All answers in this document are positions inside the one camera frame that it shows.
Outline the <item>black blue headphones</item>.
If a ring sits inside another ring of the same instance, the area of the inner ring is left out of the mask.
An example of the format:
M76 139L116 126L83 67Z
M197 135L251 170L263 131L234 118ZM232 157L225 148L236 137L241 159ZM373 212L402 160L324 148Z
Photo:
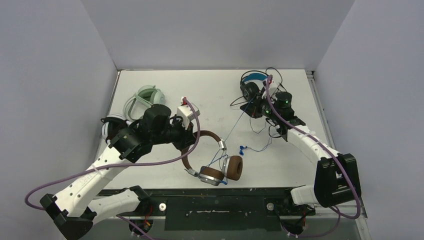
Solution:
M251 101L261 93L259 83L263 86L263 81L267 80L268 76L265 72L254 70L247 71L241 76L239 85L246 101Z

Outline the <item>mint green headphones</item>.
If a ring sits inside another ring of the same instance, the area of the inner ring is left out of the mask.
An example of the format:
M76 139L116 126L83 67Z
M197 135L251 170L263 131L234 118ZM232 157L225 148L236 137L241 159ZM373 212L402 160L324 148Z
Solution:
M166 96L159 88L155 85L144 85L125 102L122 112L125 118L135 121L131 114L136 103L150 108L155 104L164 105L165 102Z

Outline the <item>white black headphones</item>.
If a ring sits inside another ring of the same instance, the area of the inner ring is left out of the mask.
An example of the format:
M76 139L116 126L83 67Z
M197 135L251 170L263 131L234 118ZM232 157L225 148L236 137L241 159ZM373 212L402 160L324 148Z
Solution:
M121 113L112 113L104 118L101 118L102 122L101 135L107 145L117 135L117 133L130 126L133 121L126 119Z

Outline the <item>brown headphones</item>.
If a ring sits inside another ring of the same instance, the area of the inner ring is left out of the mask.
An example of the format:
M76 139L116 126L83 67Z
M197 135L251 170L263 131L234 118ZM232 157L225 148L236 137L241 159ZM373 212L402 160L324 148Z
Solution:
M225 141L214 132L200 130L198 133L200 137L213 138L218 143L218 151L221 152L221 156L216 154L209 164L201 166L199 170L195 170L189 163L187 155L189 148L186 147L181 151L181 160L186 172L198 178L201 182L213 186L226 185L228 180L238 181L243 172L243 158L239 155L228 155Z

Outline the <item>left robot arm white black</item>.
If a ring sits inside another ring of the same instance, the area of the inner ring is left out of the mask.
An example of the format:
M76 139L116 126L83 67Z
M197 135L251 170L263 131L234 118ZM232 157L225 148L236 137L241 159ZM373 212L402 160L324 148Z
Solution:
M141 157L155 145L172 144L187 156L198 144L199 109L186 99L176 115L163 104L148 108L142 118L117 131L103 153L72 183L40 199L42 208L67 240L82 238L97 223L127 212L145 214L150 207L148 194L140 186L125 188L103 198L97 195L128 167L139 166Z

